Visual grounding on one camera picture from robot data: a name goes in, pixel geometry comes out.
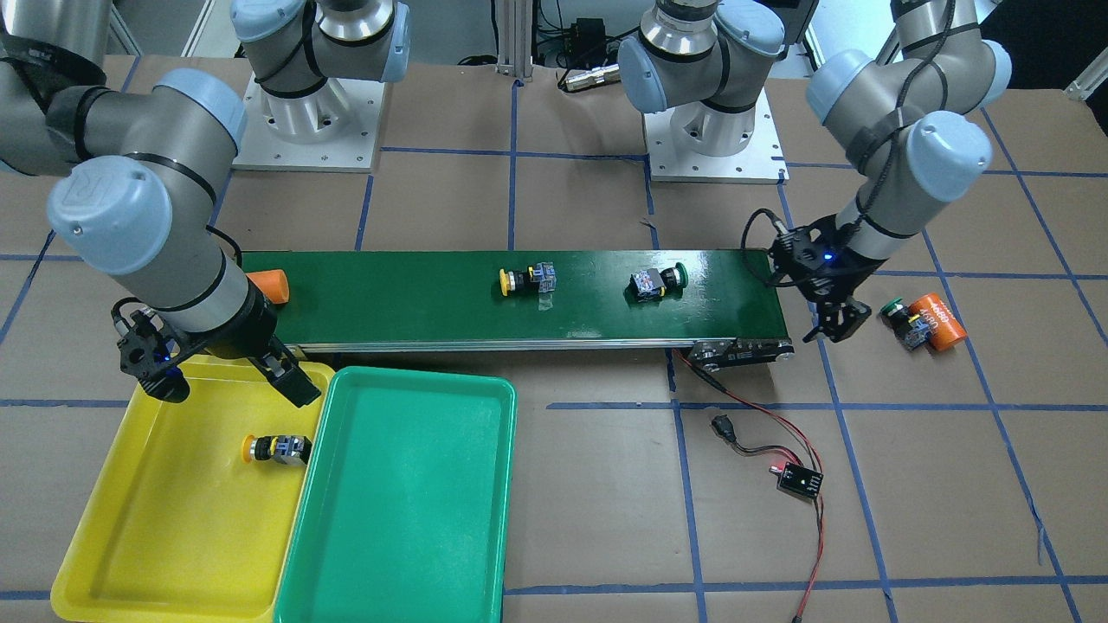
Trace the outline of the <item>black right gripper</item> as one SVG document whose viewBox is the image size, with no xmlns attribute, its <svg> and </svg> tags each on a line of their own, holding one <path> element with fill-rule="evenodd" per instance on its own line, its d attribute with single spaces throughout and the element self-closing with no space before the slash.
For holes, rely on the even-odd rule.
<svg viewBox="0 0 1108 623">
<path fill-rule="evenodd" d="M 138 379 L 144 394 L 155 399 L 179 404 L 189 398 L 189 382 L 179 364 L 203 351 L 226 359 L 247 358 L 296 408 L 322 396 L 274 335 L 276 312 L 258 289 L 249 289 L 242 310 L 217 330 L 179 330 L 171 326 L 170 315 L 143 306 L 135 297 L 116 302 L 113 323 L 121 335 L 116 343 L 121 370 Z"/>
</svg>

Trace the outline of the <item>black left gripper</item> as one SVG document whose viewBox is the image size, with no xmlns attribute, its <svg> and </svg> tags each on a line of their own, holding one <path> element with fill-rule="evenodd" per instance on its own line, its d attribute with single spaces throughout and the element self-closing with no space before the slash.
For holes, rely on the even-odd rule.
<svg viewBox="0 0 1108 623">
<path fill-rule="evenodd" d="M 842 343 L 851 337 L 872 316 L 871 306 L 851 296 L 879 268 L 879 261 L 847 248 L 842 244 L 847 236 L 835 227 L 833 216 L 792 229 L 774 217 L 773 226 L 770 284 L 796 286 L 807 300 L 815 302 L 815 327 L 803 336 L 803 343 Z"/>
</svg>

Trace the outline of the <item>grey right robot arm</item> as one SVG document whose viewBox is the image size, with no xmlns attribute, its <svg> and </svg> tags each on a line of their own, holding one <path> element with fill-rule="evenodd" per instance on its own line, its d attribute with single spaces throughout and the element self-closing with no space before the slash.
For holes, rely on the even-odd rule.
<svg viewBox="0 0 1108 623">
<path fill-rule="evenodd" d="M 4 1 L 3 170 L 55 175 L 51 228 L 129 292 L 111 312 L 119 366 L 158 400 L 181 402 L 181 362 L 246 359 L 294 406 L 319 389 L 274 334 L 271 300 L 209 229 L 216 188 L 242 153 L 247 108 L 198 68 L 174 68 L 147 94 L 106 85 L 107 1 Z M 283 134 L 296 104 L 338 129 L 339 79 L 396 82 L 410 55 L 399 1 L 235 1 L 232 23 Z"/>
</svg>

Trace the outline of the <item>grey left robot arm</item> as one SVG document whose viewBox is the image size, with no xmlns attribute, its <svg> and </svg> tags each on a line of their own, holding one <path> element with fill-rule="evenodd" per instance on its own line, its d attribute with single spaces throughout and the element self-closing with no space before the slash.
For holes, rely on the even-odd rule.
<svg viewBox="0 0 1108 623">
<path fill-rule="evenodd" d="M 851 337 L 871 309 L 854 292 L 992 162 L 992 145 L 967 114 L 1001 98 L 1009 52 L 979 31 L 970 1 L 893 1 L 903 57 L 879 64 L 855 48 L 827 60 L 806 98 L 866 181 L 835 215 L 784 228 L 770 249 L 771 287 L 793 286 L 815 304 L 808 333 Z M 622 86 L 642 113 L 689 109 L 687 133 L 753 126 L 756 99 L 786 53 L 783 21 L 756 1 L 657 1 L 620 42 Z"/>
</svg>

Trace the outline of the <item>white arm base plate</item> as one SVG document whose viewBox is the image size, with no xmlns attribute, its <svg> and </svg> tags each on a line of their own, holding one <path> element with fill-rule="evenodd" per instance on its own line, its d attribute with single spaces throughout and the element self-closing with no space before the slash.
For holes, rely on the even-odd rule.
<svg viewBox="0 0 1108 623">
<path fill-rule="evenodd" d="M 235 170 L 371 173 L 387 86 L 329 79 L 319 91 L 281 99 L 252 82 Z"/>
<path fill-rule="evenodd" d="M 776 184 L 790 177 L 765 91 L 738 114 L 693 102 L 645 114 L 642 130 L 655 182 Z"/>
</svg>

